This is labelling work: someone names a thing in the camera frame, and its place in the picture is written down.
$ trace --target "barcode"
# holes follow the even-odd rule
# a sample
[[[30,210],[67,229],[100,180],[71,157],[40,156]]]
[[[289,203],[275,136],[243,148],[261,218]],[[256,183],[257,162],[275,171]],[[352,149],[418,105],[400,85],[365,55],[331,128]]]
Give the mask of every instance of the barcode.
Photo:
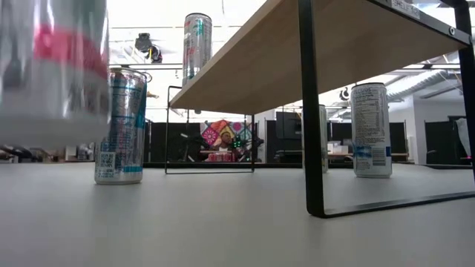
[[[114,168],[114,161],[115,161],[115,155],[114,153],[104,153],[102,152],[100,157],[100,164],[99,166],[101,168]]]
[[[386,149],[385,148],[373,148],[373,166],[385,166],[386,165]]]

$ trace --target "pink label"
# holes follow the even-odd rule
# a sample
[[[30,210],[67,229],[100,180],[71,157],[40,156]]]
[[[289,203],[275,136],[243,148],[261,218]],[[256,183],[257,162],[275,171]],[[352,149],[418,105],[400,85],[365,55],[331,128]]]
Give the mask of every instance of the pink label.
[[[41,25],[35,30],[33,56],[66,63],[80,70],[97,73],[103,79],[108,78],[107,54],[102,57],[94,43],[79,33]]]

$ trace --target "blurry can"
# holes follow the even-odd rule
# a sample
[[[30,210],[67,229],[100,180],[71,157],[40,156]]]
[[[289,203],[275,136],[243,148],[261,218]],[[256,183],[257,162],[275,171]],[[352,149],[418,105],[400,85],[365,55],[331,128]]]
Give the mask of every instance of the blurry can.
[[[216,162],[216,153],[209,154],[208,161],[209,162]]]
[[[328,172],[328,134],[327,134],[327,109],[320,105],[320,146],[321,146],[321,172]],[[305,144],[304,144],[304,112],[302,111],[302,166],[305,168]]]
[[[196,76],[212,57],[212,20],[202,13],[185,18],[183,43],[183,86]]]
[[[216,154],[216,161],[217,162],[222,162],[223,161],[223,153],[217,153]]]
[[[0,19],[0,124],[9,125],[0,142],[48,147],[104,136],[106,0],[3,0]]]
[[[226,153],[226,154],[224,155],[224,161],[225,161],[225,162],[231,162],[231,161],[232,161],[232,155],[231,155],[231,153]]]
[[[382,83],[351,90],[353,169],[357,177],[389,178],[391,143],[387,91]]]
[[[96,150],[98,184],[131,184],[142,180],[147,82],[144,74],[111,69],[111,128]]]

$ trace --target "colorful painting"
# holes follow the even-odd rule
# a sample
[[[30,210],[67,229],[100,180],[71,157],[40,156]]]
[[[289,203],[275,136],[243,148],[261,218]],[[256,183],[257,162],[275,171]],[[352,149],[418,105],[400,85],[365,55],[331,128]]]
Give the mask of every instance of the colorful painting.
[[[247,122],[229,122],[222,119],[217,122],[203,122],[200,125],[201,136],[210,145],[219,145],[221,143],[221,134],[229,132],[231,138],[240,136],[242,140],[251,139],[251,123]]]

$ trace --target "can lid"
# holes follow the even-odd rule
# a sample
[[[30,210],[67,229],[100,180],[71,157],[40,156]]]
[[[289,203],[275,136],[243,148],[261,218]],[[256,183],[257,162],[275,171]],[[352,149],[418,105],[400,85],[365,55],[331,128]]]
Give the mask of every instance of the can lid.
[[[193,16],[193,15],[205,16],[205,17],[208,18],[209,20],[213,21],[210,16],[208,16],[208,15],[206,15],[206,14],[203,14],[203,13],[199,13],[199,12],[190,13],[190,14],[186,15],[185,19],[188,18],[189,16]]]
[[[140,74],[141,76],[145,77],[146,81],[148,80],[148,77],[144,73],[141,73],[138,70],[131,69],[129,67],[111,67],[109,70],[111,70],[111,72],[119,72],[119,73],[129,72],[129,73],[132,73],[132,74]]]
[[[355,88],[357,88],[357,87],[360,87],[360,86],[365,86],[365,85],[382,85],[384,88],[386,87],[386,86],[384,85],[384,83],[382,83],[382,82],[367,82],[367,83],[364,83],[364,84],[355,85],[355,86],[353,86],[353,87],[351,88],[351,90],[353,90],[353,89],[355,89]]]

